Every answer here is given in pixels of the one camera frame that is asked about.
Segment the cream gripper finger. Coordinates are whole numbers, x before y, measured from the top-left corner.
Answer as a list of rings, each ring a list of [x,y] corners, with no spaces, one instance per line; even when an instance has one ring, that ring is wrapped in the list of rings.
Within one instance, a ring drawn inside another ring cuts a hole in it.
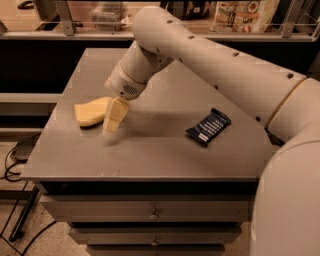
[[[106,115],[103,121],[105,132],[115,132],[129,111],[129,101],[123,97],[111,99],[106,108]]]

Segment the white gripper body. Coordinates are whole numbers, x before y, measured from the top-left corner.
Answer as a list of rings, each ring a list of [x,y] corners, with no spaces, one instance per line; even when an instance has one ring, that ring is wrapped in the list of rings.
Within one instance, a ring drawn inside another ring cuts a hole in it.
[[[146,85],[130,78],[118,62],[105,82],[105,87],[112,91],[113,96],[127,100],[137,99],[146,89]]]

